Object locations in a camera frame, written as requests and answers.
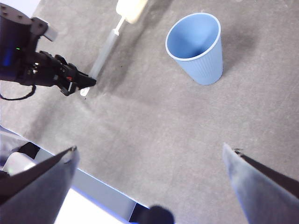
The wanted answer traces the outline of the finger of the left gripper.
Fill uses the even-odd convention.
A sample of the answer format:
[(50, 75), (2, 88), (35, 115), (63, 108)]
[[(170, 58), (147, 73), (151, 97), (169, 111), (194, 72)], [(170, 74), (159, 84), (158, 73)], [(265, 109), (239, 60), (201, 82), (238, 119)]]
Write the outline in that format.
[(84, 90), (93, 86), (93, 82), (89, 83), (75, 83), (75, 82), (66, 82), (62, 84), (62, 93), (65, 96), (69, 96), (76, 91)]
[(76, 82), (78, 84), (96, 84), (96, 80), (87, 74), (77, 71)]

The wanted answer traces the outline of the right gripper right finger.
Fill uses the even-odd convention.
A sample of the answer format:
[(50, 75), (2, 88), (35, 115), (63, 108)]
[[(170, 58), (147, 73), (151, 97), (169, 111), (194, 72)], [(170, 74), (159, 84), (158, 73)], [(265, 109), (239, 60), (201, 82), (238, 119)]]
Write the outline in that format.
[(297, 224), (299, 182), (227, 143), (222, 158), (231, 186), (250, 224)]

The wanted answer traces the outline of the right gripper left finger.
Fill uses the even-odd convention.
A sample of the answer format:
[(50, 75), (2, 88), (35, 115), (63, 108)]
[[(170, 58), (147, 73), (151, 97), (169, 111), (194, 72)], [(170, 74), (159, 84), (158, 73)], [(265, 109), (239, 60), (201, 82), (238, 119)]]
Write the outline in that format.
[(52, 224), (76, 173), (79, 152), (72, 146), (35, 166), (0, 179), (2, 224)]

